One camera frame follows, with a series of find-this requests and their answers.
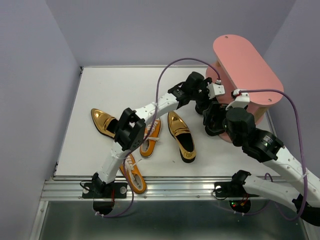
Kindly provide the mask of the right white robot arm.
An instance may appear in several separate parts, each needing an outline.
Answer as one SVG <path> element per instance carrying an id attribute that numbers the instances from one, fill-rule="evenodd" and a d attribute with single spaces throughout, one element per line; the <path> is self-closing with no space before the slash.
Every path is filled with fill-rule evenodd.
<path id="1" fill-rule="evenodd" d="M 289 184 L 284 187 L 239 170 L 221 183 L 219 198 L 260 196 L 295 211 L 311 225 L 320 225 L 320 179 L 298 161 L 284 143 L 269 131 L 256 127 L 254 116 L 243 107 L 227 107 L 213 101 L 196 107 L 209 136 L 226 133 L 246 155 L 274 170 Z"/>

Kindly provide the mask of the black loafer back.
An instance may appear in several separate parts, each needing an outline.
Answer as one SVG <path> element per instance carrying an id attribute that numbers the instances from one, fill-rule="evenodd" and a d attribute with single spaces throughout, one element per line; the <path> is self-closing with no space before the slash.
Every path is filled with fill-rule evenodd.
<path id="1" fill-rule="evenodd" d="M 206 125 L 204 128 L 205 132 L 209 136 L 218 136 L 225 132 L 225 130 L 221 127 L 216 127 L 215 125 Z"/>

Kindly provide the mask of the black loafer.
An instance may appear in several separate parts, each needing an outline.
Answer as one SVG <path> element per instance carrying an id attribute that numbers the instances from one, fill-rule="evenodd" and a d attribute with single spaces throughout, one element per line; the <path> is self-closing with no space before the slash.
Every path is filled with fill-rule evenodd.
<path id="1" fill-rule="evenodd" d="M 211 101 L 210 100 L 197 100 L 195 102 L 195 111 L 199 115 L 203 115 L 203 112 L 208 109 L 210 106 Z"/>
<path id="2" fill-rule="evenodd" d="M 216 127 L 215 125 L 206 125 L 204 128 L 205 132 L 209 136 L 218 136 L 225 132 L 225 130 L 221 127 Z"/>

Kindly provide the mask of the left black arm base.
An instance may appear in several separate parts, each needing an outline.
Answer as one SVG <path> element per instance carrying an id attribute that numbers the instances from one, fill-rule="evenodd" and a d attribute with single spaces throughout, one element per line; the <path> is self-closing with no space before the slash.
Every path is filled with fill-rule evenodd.
<path id="1" fill-rule="evenodd" d="M 128 184 L 126 182 L 105 183 L 96 172 L 91 180 L 79 183 L 84 199 L 125 199 L 127 197 Z"/>

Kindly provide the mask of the gold loafer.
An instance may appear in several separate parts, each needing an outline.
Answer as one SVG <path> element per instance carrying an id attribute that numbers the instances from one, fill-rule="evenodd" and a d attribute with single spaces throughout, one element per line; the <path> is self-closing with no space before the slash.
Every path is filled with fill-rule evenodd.
<path id="1" fill-rule="evenodd" d="M 171 136 L 176 140 L 179 153 L 184 163 L 192 163 L 197 155 L 190 129 L 183 119 L 175 112 L 167 114 L 167 125 Z"/>
<path id="2" fill-rule="evenodd" d="M 98 132 L 104 136 L 114 139 L 118 120 L 114 116 L 111 116 L 97 108 L 92 108 L 90 113 L 92 121 Z"/>

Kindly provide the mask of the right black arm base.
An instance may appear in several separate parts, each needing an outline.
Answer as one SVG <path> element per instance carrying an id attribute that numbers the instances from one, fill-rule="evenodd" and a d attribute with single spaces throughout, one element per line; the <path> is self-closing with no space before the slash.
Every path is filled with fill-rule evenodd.
<path id="1" fill-rule="evenodd" d="M 251 173 L 244 170 L 239 170 L 232 177 L 231 181 L 217 181 L 214 183 L 212 195 L 218 200 L 225 200 L 231 198 L 246 198 L 258 197 L 255 194 L 248 194 L 244 189 L 246 179 Z"/>

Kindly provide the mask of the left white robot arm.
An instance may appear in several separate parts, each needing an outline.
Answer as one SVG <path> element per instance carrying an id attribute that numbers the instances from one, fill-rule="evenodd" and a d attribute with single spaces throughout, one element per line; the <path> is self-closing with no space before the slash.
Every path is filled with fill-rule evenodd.
<path id="1" fill-rule="evenodd" d="M 200 73 L 193 71 L 186 81 L 170 88 L 155 102 L 135 110 L 126 108 L 116 125 L 110 153 L 100 170 L 94 174 L 98 179 L 94 185 L 95 193 L 100 197 L 106 197 L 111 193 L 110 183 L 115 180 L 125 157 L 142 145 L 147 125 L 168 112 L 188 105 L 190 101 L 209 99 L 208 85 L 211 83 L 210 78 L 205 79 Z"/>

